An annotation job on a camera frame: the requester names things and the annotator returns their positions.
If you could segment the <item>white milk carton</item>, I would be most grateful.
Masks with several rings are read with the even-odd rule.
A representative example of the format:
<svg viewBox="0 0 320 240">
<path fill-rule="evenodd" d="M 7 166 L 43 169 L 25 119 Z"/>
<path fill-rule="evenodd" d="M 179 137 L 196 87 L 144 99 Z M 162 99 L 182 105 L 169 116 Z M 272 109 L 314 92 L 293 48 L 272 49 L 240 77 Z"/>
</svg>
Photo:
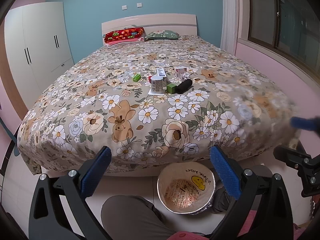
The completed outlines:
<svg viewBox="0 0 320 240">
<path fill-rule="evenodd" d="M 167 83 L 167 75 L 164 68 L 156 68 L 157 76 L 161 76 L 164 83 Z"/>
</svg>

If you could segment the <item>red patterned pillow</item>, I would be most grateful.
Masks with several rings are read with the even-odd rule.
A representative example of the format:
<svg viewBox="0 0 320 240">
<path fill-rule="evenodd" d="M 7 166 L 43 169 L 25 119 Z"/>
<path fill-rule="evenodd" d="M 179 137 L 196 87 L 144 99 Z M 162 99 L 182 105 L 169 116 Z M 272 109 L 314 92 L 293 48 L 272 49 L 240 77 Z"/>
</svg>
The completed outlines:
<svg viewBox="0 0 320 240">
<path fill-rule="evenodd" d="M 145 30 L 143 27 L 133 27 L 114 30 L 103 36 L 105 46 L 114 46 L 121 43 L 144 41 Z"/>
</svg>

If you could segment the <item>floral bed cover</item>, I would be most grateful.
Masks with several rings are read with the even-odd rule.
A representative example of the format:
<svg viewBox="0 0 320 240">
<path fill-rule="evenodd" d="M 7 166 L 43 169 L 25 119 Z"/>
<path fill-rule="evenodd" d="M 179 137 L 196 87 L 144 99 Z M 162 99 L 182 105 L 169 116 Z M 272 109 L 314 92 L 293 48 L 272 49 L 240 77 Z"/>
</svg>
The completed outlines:
<svg viewBox="0 0 320 240">
<path fill-rule="evenodd" d="M 192 87 L 169 94 L 184 80 Z M 165 95 L 149 95 L 150 75 L 164 68 Z M 132 78 L 140 74 L 141 79 Z M 261 72 L 198 36 L 102 47 L 59 76 L 25 115 L 19 152 L 33 174 L 65 172 L 112 152 L 108 173 L 198 161 L 220 145 L 243 160 L 278 145 L 295 148 L 295 104 Z"/>
</svg>

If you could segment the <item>white curtain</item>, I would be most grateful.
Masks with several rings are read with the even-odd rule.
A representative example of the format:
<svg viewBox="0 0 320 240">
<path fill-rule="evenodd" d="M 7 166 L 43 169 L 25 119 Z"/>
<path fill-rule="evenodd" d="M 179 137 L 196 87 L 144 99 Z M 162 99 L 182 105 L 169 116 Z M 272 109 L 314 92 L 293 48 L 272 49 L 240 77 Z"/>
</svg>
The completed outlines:
<svg viewBox="0 0 320 240">
<path fill-rule="evenodd" d="M 239 0 L 223 0 L 222 7 L 223 16 L 220 48 L 235 55 L 238 39 Z"/>
</svg>

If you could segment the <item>white wardrobe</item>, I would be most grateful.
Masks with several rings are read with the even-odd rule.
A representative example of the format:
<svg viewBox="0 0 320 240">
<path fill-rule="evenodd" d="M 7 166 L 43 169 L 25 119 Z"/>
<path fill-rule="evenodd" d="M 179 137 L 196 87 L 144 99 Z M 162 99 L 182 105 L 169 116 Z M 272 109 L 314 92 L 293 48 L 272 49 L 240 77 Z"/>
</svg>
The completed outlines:
<svg viewBox="0 0 320 240">
<path fill-rule="evenodd" d="M 9 10 L 4 40 L 13 80 L 27 108 L 74 64 L 61 2 Z"/>
</svg>

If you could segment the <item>dark framed window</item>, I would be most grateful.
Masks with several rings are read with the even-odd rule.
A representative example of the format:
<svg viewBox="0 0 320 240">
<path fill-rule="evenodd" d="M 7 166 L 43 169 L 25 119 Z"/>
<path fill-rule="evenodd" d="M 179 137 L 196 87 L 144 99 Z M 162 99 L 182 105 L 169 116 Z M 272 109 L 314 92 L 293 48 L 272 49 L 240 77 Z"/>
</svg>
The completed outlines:
<svg viewBox="0 0 320 240">
<path fill-rule="evenodd" d="M 319 19 L 307 0 L 249 0 L 248 39 L 319 79 Z"/>
</svg>

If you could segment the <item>green toy brick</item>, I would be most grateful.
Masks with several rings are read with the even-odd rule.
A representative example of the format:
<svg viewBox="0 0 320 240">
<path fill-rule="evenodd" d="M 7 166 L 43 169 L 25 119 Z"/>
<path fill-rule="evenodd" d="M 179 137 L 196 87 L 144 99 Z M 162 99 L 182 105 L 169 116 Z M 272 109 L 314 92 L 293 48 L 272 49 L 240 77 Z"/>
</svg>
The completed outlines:
<svg viewBox="0 0 320 240">
<path fill-rule="evenodd" d="M 138 82 L 140 79 L 141 79 L 141 75 L 140 75 L 140 74 L 136 74 L 136 75 L 132 78 L 132 80 L 133 80 L 134 82 Z"/>
</svg>

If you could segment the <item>green floral pillow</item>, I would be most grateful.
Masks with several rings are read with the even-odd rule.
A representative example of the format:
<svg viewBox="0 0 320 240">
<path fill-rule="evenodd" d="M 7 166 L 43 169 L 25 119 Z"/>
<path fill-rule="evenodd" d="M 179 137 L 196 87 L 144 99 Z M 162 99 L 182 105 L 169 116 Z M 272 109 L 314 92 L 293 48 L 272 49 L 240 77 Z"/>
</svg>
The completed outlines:
<svg viewBox="0 0 320 240">
<path fill-rule="evenodd" d="M 145 40 L 178 40 L 179 34 L 172 30 L 157 30 L 145 36 Z"/>
</svg>

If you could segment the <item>small red white box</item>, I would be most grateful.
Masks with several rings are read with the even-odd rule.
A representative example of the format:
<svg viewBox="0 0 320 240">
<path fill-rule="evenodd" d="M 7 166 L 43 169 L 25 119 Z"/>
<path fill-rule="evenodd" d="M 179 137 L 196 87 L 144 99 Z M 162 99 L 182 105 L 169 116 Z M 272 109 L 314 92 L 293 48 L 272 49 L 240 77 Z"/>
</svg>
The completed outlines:
<svg viewBox="0 0 320 240">
<path fill-rule="evenodd" d="M 187 67 L 181 66 L 181 67 L 174 68 L 175 77 L 181 78 L 186 72 L 187 72 Z"/>
</svg>

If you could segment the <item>white bed headboard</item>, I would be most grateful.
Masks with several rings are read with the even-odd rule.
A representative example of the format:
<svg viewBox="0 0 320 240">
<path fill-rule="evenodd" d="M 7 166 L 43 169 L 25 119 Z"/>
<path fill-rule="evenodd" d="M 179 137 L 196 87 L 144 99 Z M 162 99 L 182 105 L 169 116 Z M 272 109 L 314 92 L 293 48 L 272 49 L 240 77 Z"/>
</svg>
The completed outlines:
<svg viewBox="0 0 320 240">
<path fill-rule="evenodd" d="M 175 13 L 137 15 L 102 23 L 103 45 L 106 33 L 126 27 L 143 27 L 146 34 L 157 30 L 172 30 L 179 35 L 197 35 L 196 15 Z"/>
</svg>

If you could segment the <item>white yogurt cup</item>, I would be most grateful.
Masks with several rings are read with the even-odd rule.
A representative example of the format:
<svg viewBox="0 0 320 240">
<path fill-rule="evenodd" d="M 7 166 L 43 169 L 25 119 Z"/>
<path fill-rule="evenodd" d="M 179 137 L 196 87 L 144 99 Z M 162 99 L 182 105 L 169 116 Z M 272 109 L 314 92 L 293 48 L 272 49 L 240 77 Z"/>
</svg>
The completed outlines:
<svg viewBox="0 0 320 240">
<path fill-rule="evenodd" d="M 151 89 L 153 91 L 160 91 L 163 89 L 163 79 L 161 76 L 154 75 L 151 78 Z"/>
</svg>

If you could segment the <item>black cylinder roll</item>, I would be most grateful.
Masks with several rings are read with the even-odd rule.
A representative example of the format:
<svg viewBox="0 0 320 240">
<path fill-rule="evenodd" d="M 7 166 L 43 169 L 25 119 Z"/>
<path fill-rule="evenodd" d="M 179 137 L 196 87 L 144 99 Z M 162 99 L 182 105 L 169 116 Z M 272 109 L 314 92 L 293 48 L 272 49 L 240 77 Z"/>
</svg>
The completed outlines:
<svg viewBox="0 0 320 240">
<path fill-rule="evenodd" d="M 175 87 L 175 93 L 183 94 L 186 91 L 188 91 L 188 89 L 192 87 L 192 85 L 193 85 L 193 81 L 191 79 L 186 79 L 182 83 L 180 83 L 178 86 Z"/>
</svg>

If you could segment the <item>green cube block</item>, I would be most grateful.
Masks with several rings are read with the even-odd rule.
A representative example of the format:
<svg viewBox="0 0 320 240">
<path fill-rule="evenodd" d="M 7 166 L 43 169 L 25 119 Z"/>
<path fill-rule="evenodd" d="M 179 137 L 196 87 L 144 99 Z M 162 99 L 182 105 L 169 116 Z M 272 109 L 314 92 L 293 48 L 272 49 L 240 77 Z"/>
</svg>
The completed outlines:
<svg viewBox="0 0 320 240">
<path fill-rule="evenodd" d="M 175 94 L 176 93 L 176 85 L 174 83 L 167 84 L 166 91 L 169 94 Z"/>
</svg>

